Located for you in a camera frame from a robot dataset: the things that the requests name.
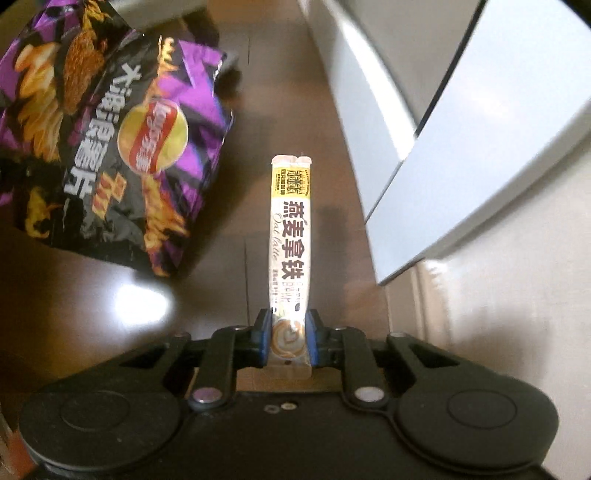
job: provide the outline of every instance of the brown wooden surface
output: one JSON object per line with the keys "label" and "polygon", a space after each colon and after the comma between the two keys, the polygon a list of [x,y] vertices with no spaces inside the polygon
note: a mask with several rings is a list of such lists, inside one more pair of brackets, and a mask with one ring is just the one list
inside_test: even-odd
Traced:
{"label": "brown wooden surface", "polygon": [[[197,220],[182,274],[161,287],[174,299],[166,321],[130,329],[114,312],[124,267],[55,251],[0,225],[0,402],[14,418],[22,397],[53,378],[179,329],[196,338],[253,322],[266,307],[270,164],[276,154],[313,159],[310,307],[328,325],[369,337],[388,331],[376,286],[355,179],[319,55],[296,0],[212,0],[222,47],[241,57],[241,82],[223,99],[235,124],[220,171]],[[310,382],[272,382],[244,372],[258,389],[335,386],[326,371]]]}

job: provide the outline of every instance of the yellow label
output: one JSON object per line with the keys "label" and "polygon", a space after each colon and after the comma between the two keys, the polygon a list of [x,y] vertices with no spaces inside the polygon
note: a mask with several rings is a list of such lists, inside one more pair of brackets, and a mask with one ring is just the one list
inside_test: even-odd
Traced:
{"label": "yellow label", "polygon": [[271,196],[310,198],[310,169],[308,167],[273,168]]}

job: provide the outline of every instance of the lay's logo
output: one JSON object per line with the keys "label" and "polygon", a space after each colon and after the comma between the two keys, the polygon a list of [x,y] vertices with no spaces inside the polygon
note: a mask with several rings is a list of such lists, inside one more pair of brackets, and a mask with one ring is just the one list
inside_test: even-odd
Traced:
{"label": "lay's logo", "polygon": [[125,116],[117,145],[124,162],[138,174],[154,174],[172,166],[187,147],[189,128],[183,111],[158,98],[133,107]]}

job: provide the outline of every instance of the purple and black chip bag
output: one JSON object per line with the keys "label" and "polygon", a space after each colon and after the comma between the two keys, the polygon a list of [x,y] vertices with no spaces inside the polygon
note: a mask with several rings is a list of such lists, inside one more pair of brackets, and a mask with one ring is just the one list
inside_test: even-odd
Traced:
{"label": "purple and black chip bag", "polygon": [[232,123],[223,59],[51,1],[0,61],[0,206],[51,247],[175,272]]}

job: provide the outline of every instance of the wooden floor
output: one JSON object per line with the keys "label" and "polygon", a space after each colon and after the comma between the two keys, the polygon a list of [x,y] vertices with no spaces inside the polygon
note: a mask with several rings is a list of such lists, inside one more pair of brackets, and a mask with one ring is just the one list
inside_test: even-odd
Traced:
{"label": "wooden floor", "polygon": [[[211,0],[222,47],[240,54],[241,81],[224,101],[235,124],[219,176],[198,218],[183,273],[155,284],[174,299],[165,322],[126,327],[114,309],[118,290],[142,281],[123,267],[53,251],[0,225],[0,403],[14,418],[20,401],[44,382],[72,374],[154,336],[187,330],[203,338],[247,325],[268,303],[271,159],[305,154],[312,166],[310,307],[328,325],[388,332],[375,284],[346,144],[322,64],[296,0]],[[319,372],[278,384],[259,372],[243,388],[335,386]]]}

